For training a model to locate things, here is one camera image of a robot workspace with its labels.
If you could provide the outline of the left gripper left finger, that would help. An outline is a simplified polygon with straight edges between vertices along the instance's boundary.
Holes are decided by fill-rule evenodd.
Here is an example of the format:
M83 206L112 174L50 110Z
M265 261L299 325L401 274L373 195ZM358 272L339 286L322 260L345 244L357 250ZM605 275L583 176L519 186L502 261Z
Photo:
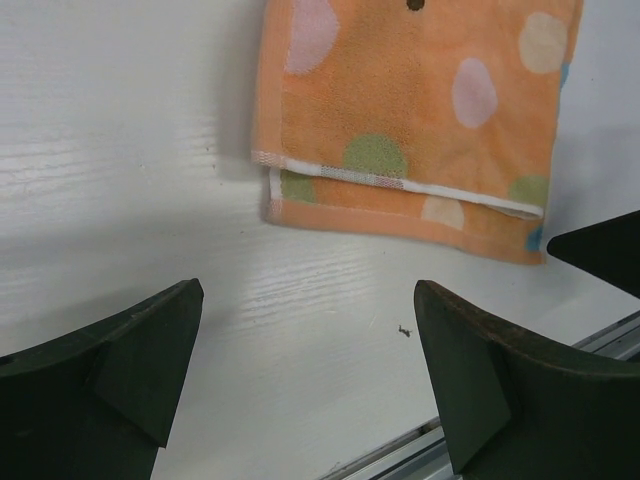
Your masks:
M196 279L1 359L4 479L148 479L203 309Z

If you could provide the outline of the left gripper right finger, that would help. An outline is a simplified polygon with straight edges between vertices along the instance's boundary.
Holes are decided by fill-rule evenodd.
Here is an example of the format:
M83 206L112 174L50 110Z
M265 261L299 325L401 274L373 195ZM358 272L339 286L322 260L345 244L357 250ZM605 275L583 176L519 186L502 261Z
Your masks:
M452 469L465 479L635 479L639 367L488 313L433 281L417 327Z

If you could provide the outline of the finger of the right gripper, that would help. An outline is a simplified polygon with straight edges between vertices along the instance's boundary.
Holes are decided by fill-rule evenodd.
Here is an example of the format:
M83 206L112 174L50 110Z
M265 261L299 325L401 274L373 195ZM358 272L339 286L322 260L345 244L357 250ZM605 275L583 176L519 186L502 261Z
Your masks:
M640 213L638 210L553 237L552 257L639 298Z

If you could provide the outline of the orange patterned towel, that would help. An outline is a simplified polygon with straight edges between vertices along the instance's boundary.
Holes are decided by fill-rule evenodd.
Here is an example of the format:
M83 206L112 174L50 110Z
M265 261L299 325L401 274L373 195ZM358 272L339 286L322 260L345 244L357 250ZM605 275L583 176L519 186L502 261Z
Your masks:
M543 261L579 1L270 1L253 160L267 218Z

